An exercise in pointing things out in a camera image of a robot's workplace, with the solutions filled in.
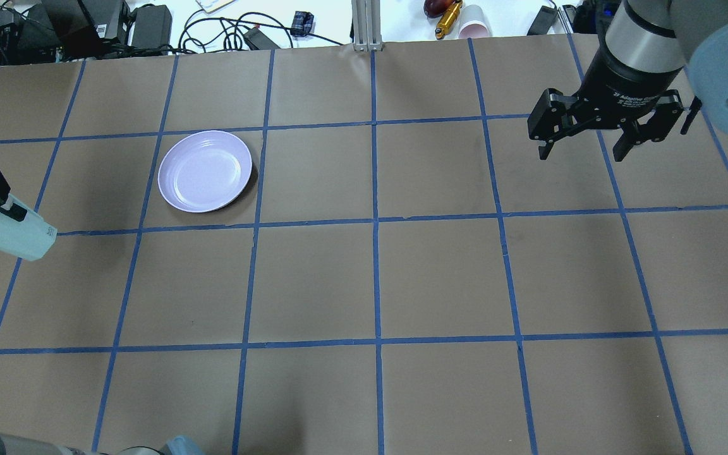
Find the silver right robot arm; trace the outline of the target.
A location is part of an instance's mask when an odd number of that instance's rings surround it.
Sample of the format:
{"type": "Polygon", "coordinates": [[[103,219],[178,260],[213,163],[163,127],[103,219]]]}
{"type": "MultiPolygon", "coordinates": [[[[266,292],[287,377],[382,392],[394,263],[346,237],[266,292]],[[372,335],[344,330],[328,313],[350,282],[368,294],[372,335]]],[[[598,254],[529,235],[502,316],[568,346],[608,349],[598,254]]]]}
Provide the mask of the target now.
{"type": "Polygon", "coordinates": [[[538,157],[585,130],[621,130],[617,162],[633,147],[664,140],[684,109],[670,89],[682,70],[694,94],[682,133],[705,109],[728,134],[728,1],[621,2],[577,92],[549,87],[528,116],[538,157]]]}

